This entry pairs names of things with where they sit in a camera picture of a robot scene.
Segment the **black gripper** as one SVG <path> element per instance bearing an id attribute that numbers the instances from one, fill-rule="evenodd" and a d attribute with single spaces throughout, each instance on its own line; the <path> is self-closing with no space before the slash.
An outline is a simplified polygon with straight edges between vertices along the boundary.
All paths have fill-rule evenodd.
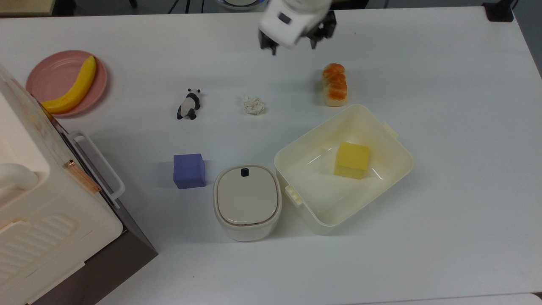
<path id="1" fill-rule="evenodd" d="M 315 50 L 318 42 L 323 39 L 330 39 L 333 37 L 335 28 L 337 26 L 337 19 L 334 11 L 328 11 L 324 19 L 317 26 L 315 32 L 308 33 L 310 39 L 310 46 L 312 50 Z M 262 31 L 259 31 L 259 44 L 262 50 L 270 50 L 273 56 L 276 56 L 277 47 L 279 46 L 274 40 L 265 35 Z"/>

